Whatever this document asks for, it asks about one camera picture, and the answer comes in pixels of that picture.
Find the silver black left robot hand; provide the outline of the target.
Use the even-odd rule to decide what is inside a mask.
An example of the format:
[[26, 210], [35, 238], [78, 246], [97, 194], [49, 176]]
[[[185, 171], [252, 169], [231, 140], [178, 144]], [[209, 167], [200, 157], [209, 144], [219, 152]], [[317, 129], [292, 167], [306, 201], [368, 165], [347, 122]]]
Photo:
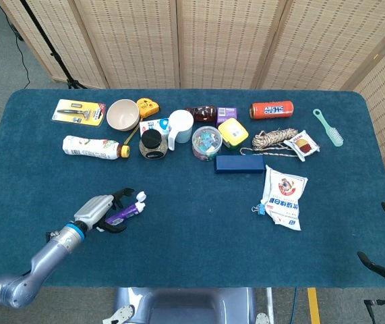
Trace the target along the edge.
[[131, 196], [134, 192], [132, 188], [121, 189], [114, 194], [100, 195], [91, 198], [86, 202], [74, 215], [75, 222], [85, 223], [86, 231], [97, 229], [100, 232], [108, 232], [111, 234], [119, 234], [124, 231], [127, 226], [125, 222], [114, 226], [106, 222], [109, 209], [122, 209], [121, 198], [123, 196]]

